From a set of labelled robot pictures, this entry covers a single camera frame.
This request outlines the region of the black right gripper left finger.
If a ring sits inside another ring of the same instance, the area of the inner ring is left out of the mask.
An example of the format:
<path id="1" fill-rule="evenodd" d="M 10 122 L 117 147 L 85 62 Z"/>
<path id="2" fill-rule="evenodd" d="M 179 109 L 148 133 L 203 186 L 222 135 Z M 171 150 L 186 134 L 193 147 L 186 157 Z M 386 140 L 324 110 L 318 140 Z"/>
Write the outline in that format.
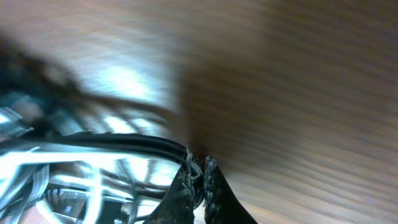
<path id="1" fill-rule="evenodd" d="M 202 202 L 202 171 L 197 158 L 186 150 L 164 198 L 145 219 L 144 224 L 193 224 Z"/>

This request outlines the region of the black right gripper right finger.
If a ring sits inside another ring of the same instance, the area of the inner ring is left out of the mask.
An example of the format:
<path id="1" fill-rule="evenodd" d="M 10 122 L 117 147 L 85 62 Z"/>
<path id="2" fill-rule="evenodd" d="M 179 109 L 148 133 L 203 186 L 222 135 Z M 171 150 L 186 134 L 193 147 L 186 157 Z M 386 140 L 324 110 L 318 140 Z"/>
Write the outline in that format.
<path id="1" fill-rule="evenodd" d="M 257 224 L 236 198 L 215 159 L 206 158 L 204 171 L 206 224 Z"/>

